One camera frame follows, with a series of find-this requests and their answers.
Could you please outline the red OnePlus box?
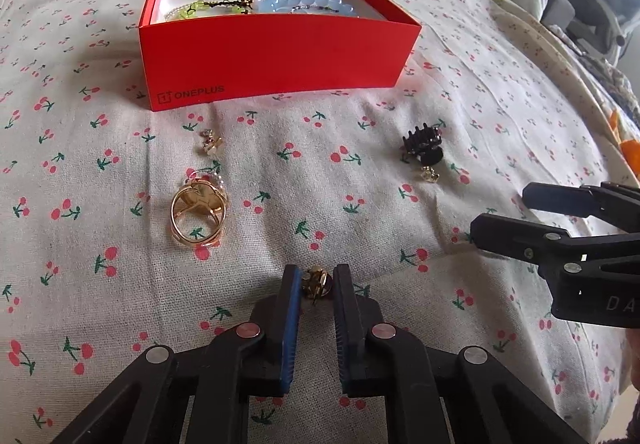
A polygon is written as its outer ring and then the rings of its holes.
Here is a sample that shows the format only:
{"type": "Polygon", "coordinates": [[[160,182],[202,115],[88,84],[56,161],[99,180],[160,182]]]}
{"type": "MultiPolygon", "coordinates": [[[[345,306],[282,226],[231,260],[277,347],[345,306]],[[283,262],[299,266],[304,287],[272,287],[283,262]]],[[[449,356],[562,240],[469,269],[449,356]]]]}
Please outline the red OnePlus box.
{"type": "Polygon", "coordinates": [[[211,11],[168,22],[191,0],[145,0],[139,39],[154,112],[268,94],[391,88],[421,31],[391,0],[343,0],[352,17],[211,11]]]}

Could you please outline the cherry print bed sheet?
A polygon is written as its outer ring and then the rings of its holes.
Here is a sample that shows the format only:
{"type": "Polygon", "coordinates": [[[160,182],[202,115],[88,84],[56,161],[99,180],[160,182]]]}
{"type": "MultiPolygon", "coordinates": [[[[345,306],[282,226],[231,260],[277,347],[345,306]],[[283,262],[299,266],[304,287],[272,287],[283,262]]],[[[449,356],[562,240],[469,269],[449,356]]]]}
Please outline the cherry print bed sheet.
{"type": "Polygon", "coordinates": [[[429,346],[478,344],[583,438],[628,374],[618,329],[556,320],[535,269],[469,241],[481,213],[575,236],[523,187],[636,180],[637,128],[508,0],[393,0],[422,30],[386,90],[271,94],[152,112],[144,0],[1,0],[1,438],[52,441],[142,351],[205,346],[286,264],[346,263],[429,346]],[[442,136],[436,183],[402,138],[442,136]],[[200,132],[224,140],[203,152],[200,132]]]}

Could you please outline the black hair claw clip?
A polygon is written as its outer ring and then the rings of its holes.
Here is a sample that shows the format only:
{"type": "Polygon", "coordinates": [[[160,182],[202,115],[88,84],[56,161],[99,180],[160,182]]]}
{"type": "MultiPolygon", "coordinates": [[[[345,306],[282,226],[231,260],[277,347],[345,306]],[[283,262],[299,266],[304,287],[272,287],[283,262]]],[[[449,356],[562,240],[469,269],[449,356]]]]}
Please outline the black hair claw clip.
{"type": "Polygon", "coordinates": [[[442,136],[437,128],[423,123],[402,138],[405,152],[418,160],[422,167],[431,167],[442,161],[442,136]]]}

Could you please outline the grey office chair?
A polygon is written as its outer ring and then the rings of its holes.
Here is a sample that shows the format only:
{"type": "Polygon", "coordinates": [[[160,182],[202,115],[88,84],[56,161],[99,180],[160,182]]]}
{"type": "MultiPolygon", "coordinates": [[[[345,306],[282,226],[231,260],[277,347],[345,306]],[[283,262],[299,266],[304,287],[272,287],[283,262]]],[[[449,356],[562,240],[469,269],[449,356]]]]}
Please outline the grey office chair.
{"type": "Polygon", "coordinates": [[[558,26],[616,66],[639,26],[639,0],[548,0],[541,22],[558,26]]]}

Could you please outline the small gold stud earring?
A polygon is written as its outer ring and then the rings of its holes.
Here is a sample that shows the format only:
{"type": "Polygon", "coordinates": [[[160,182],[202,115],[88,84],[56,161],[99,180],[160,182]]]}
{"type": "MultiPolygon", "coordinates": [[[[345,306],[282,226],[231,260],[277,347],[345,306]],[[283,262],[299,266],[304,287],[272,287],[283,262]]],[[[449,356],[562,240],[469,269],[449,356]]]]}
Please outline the small gold stud earring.
{"type": "Polygon", "coordinates": [[[439,173],[432,167],[424,166],[420,170],[420,177],[427,183],[436,183],[439,179],[439,173]]]}

